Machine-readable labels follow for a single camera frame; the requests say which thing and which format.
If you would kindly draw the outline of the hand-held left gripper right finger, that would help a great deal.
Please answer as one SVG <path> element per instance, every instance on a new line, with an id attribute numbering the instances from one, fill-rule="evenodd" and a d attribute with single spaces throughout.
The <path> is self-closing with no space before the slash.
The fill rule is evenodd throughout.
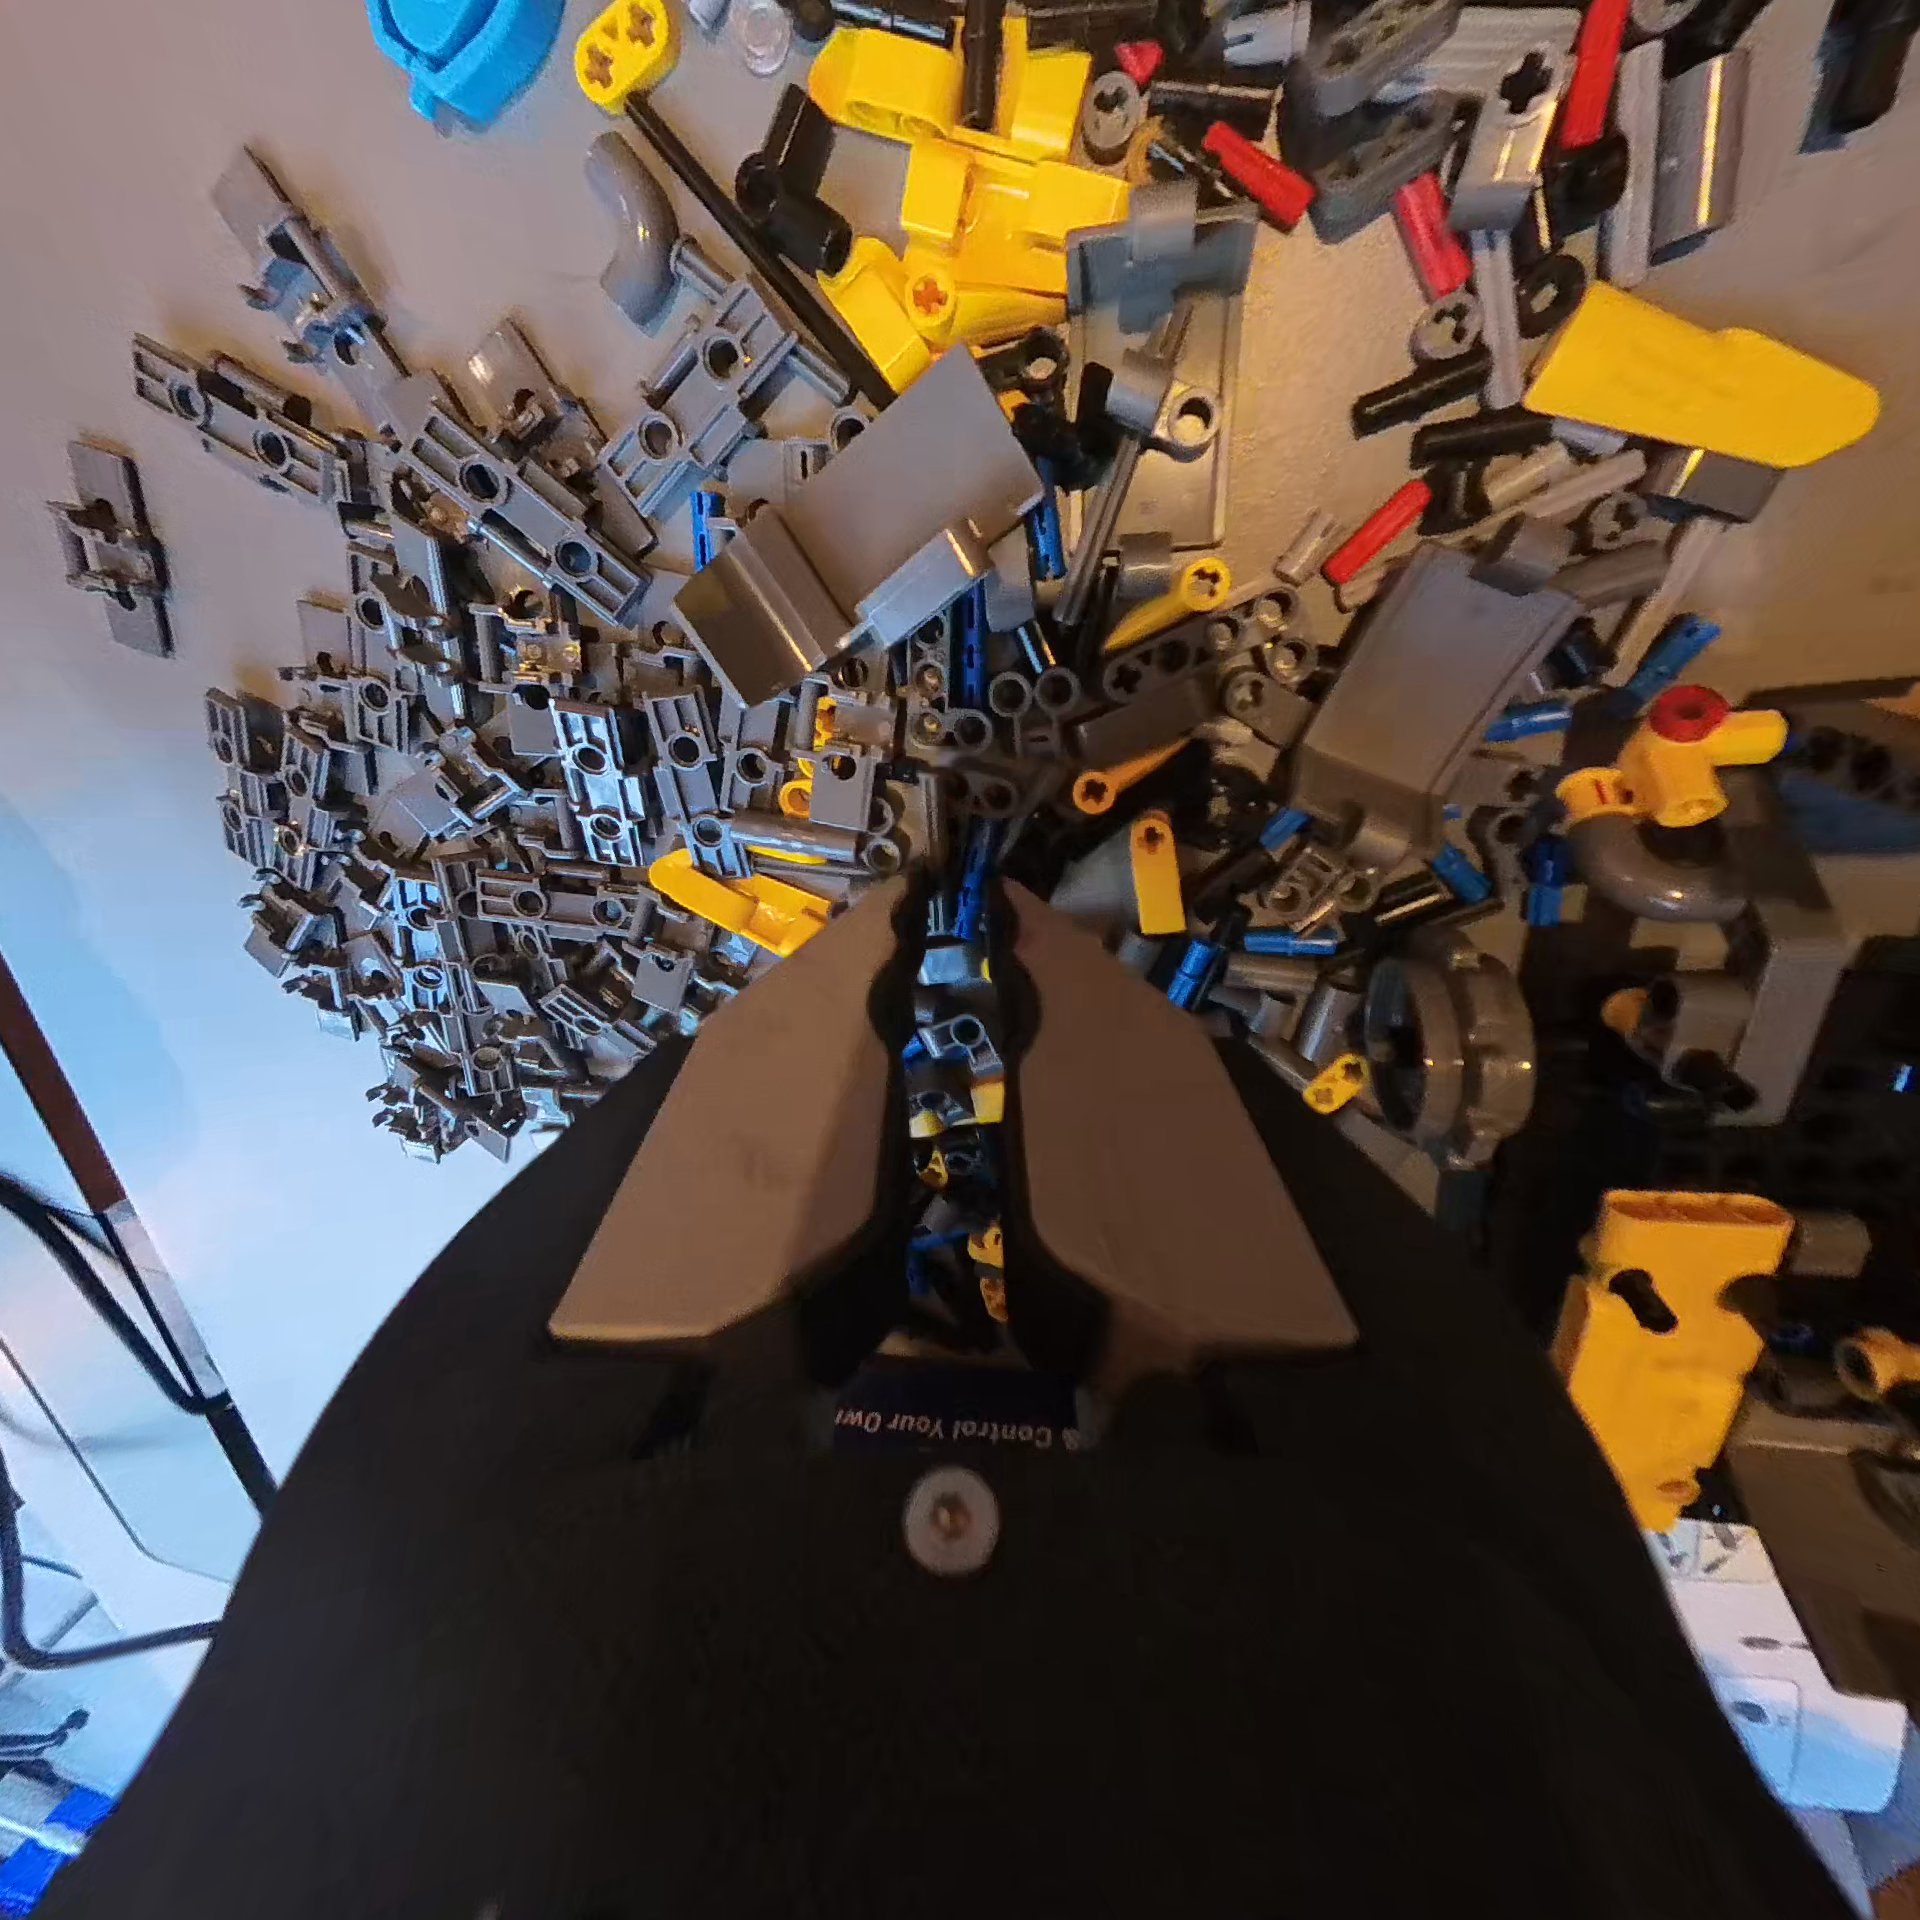
<path id="1" fill-rule="evenodd" d="M 998 887 L 1004 1279 L 1079 1387 L 1352 1352 L 1357 1325 L 1211 1035 L 1030 887 Z"/>

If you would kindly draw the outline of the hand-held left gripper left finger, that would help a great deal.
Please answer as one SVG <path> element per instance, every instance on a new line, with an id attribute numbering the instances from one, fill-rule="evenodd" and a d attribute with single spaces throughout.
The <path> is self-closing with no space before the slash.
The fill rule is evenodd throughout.
<path id="1" fill-rule="evenodd" d="M 828 1387 L 906 1305 L 919 877 L 862 892 L 686 1045 L 548 1315 L 568 1352 L 745 1360 Z"/>

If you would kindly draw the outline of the pile of small toy parts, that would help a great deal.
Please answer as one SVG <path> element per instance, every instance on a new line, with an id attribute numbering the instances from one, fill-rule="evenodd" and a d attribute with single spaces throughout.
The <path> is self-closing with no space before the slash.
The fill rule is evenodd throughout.
<path id="1" fill-rule="evenodd" d="M 612 120 L 584 158 L 612 222 L 598 287 L 655 345 L 633 418 L 665 384 L 679 333 L 694 333 L 700 382 L 710 333 L 726 333 L 717 358 L 731 379 L 754 368 L 760 316 L 783 336 L 793 313 L 633 130 L 629 94 L 731 203 L 745 169 L 780 198 L 818 197 L 848 219 L 848 297 L 882 302 L 885 344 L 871 358 L 930 363 L 958 333 L 944 311 L 924 311 L 922 283 L 973 302 L 981 281 L 965 259 L 977 236 L 1059 272 L 1067 232 L 1135 197 L 1134 161 L 1093 162 L 1080 136 L 1085 102 L 1126 77 L 1108 13 L 1162 47 L 1160 81 L 1254 86 L 1270 102 L 1153 106 L 1144 136 L 1166 129 L 1183 158 L 1141 161 L 1146 179 L 1179 186 L 1192 166 L 1211 205 L 1214 186 L 1239 186 L 1203 146 L 1225 124 L 1317 179 L 1295 228 L 1332 248 L 1387 219 L 1341 232 L 1332 197 L 1352 162 L 1367 162 L 1364 146 L 1392 141 L 1394 118 L 1439 124 L 1454 102 L 1449 146 L 1433 162 L 1449 184 L 1476 124 L 1502 111 L 1498 90 L 1534 47 L 1476 56 L 1476 37 L 1556 13 L 1534 39 L 1573 39 L 1591 7 L 1464 4 L 1439 52 L 1384 77 L 1355 130 L 1320 124 L 1306 94 L 1286 94 L 1301 60 L 1234 69 L 1214 56 L 1223 37 L 1268 26 L 1286 4 L 1067 4 L 1065 26 L 1046 23 L 1055 4 L 1005 4 L 988 130 L 965 124 L 965 4 L 726 4 L 715 33 L 710 4 L 617 4 L 617 37 L 587 23 L 605 4 L 578 11 L 587 77 L 612 72 L 612 106 L 574 81 Z M 672 619 L 672 594 L 696 570 L 694 537 L 672 530 L 694 483 L 665 507 L 633 510 L 617 477 L 598 477 L 598 454 L 628 449 L 629 418 L 605 426 L 513 313 L 448 382 L 403 357 L 377 287 L 257 146 L 234 146 L 211 205 L 245 253 L 239 297 L 270 316 L 292 372 L 131 340 L 131 392 L 209 462 L 310 507 L 340 539 L 340 591 L 297 600 L 297 652 L 211 686 L 202 709 L 206 754 L 223 775 L 219 828 L 252 877 L 252 944 L 283 993 L 321 1007 L 323 1028 L 399 1038 L 399 1092 L 369 1092 L 379 1130 L 426 1160 L 470 1141 L 503 1160 L 510 1141 L 552 1133 L 591 1104 L 628 1054 L 621 1043 L 605 1047 L 608 1023 L 587 1035 L 562 1023 L 556 1043 L 531 1047 L 522 1092 L 470 1094 L 450 1043 L 417 1035 L 450 1004 L 442 920 L 474 902 L 474 883 L 438 883 L 438 865 L 500 870 L 515 902 L 560 902 L 556 937 L 515 935 L 513 913 L 479 919 L 477 951 L 503 951 L 479 970 L 488 987 L 538 973 L 520 954 L 552 948 L 584 962 L 587 995 L 612 982 L 648 1043 L 679 1012 L 655 1012 L 621 982 L 633 970 L 628 948 L 677 954 L 721 939 L 677 908 L 641 920 L 602 908 L 574 925 L 598 894 L 649 906 L 652 839 L 665 828 L 679 846 L 679 819 L 655 801 L 649 707 L 696 695 L 717 748 L 713 779 L 745 754 L 766 779 L 743 807 L 772 814 L 814 771 L 793 722 L 814 689 L 786 689 L 764 712 L 778 741 L 760 748 Z"/>

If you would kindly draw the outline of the yellow toy vehicle model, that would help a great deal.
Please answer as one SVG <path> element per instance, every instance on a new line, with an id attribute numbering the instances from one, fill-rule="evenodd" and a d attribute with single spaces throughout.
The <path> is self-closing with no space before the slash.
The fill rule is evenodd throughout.
<path id="1" fill-rule="evenodd" d="M 1760 707 L 1719 819 L 1581 828 L 1610 887 L 1526 951 L 1498 1261 L 1637 1525 L 1758 1527 L 1835 1683 L 1914 1704 L 1916 686 Z"/>

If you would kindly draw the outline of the grey desk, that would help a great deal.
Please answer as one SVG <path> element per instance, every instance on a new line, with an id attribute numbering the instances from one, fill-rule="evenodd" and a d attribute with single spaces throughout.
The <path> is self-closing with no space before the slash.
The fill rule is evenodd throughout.
<path id="1" fill-rule="evenodd" d="M 1774 4 L 1758 23 L 1736 219 L 1645 283 L 1880 392 L 1878 427 L 1790 473 L 1700 570 L 1728 692 L 1916 670 L 1916 86 L 1847 146 L 1803 155 L 1822 15 Z M 598 283 L 612 222 L 584 158 L 612 120 L 568 47 L 492 130 L 445 136 L 358 4 L 5 4 L 5 951 L 231 1394 L 264 1404 L 256 1428 L 310 1419 L 297 1404 L 330 1394 L 503 1168 L 408 1160 L 366 1118 L 371 1047 L 323 1035 L 245 957 L 252 884 L 219 839 L 200 703 L 297 652 L 297 600 L 340 591 L 340 539 L 151 414 L 131 336 L 283 366 L 211 205 L 245 144 L 340 240 L 412 366 L 454 382 L 513 313 L 605 426 L 629 418 L 655 345 Z M 1352 444 L 1349 405 L 1405 368 L 1421 307 L 1392 219 L 1332 248 L 1261 232 L 1239 580 L 1312 510 L 1352 524 L 1405 480 L 1405 435 Z M 71 439 L 140 468 L 175 659 L 117 648 L 62 580 L 47 502 L 71 496 Z"/>

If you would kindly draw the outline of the dark grey curved toy fender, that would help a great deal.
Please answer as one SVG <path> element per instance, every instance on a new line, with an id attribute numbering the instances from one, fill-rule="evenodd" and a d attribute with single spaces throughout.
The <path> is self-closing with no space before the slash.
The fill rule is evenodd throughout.
<path id="1" fill-rule="evenodd" d="M 1576 610 L 1545 561 L 1421 549 L 1361 610 L 1290 752 L 1286 804 L 1357 872 L 1428 859 L 1466 759 Z"/>

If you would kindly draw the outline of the large grey angled toy panel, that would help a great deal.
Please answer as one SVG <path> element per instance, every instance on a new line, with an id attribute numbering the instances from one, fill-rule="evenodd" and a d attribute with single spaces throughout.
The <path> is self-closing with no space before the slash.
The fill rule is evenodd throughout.
<path id="1" fill-rule="evenodd" d="M 700 567 L 672 615 L 748 709 L 894 648 L 997 567 L 1041 477 L 971 345 L 951 345 L 786 502 Z"/>

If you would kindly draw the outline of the white monitor stand base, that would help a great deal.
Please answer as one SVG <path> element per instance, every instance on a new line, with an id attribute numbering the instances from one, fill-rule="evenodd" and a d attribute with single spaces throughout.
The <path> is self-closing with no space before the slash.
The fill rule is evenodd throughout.
<path id="1" fill-rule="evenodd" d="M 231 1579 L 257 1527 L 209 1425 L 112 1336 L 5 1331 L 5 1455 L 33 1525 L 85 1572 Z"/>

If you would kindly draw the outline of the yellow curved toy panel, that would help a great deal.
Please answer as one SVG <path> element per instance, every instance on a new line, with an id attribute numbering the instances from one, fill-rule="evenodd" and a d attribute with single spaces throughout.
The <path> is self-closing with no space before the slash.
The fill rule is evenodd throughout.
<path id="1" fill-rule="evenodd" d="M 1746 327 L 1689 322 L 1606 281 L 1556 333 L 1521 405 L 1781 471 L 1859 444 L 1880 418 L 1865 379 Z"/>

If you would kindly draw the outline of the blue curved toy panel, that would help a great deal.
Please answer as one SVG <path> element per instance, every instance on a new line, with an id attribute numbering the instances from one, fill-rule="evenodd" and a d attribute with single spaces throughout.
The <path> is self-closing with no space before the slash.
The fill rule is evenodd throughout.
<path id="1" fill-rule="evenodd" d="M 542 72 L 565 4 L 363 4 L 377 49 L 433 129 L 491 129 Z"/>

